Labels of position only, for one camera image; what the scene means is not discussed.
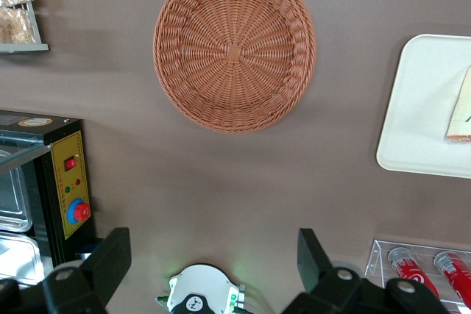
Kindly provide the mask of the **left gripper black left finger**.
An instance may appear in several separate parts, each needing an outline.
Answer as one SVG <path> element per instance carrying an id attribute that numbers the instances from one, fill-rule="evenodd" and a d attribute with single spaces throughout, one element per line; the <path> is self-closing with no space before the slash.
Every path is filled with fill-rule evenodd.
<path id="1" fill-rule="evenodd" d="M 3 279 L 1 312 L 106 313 L 131 264 L 130 230 L 115 228 L 79 265 L 64 263 L 32 287 Z"/>

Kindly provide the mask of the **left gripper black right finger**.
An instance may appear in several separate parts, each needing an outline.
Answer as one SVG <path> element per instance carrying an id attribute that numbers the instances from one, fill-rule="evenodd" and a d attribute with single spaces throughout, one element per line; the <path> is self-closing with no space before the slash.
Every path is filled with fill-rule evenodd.
<path id="1" fill-rule="evenodd" d="M 305 290 L 284 313 L 448 313 L 419 282 L 393 278 L 382 288 L 348 267 L 335 267 L 309 228 L 298 232 L 297 268 Z"/>

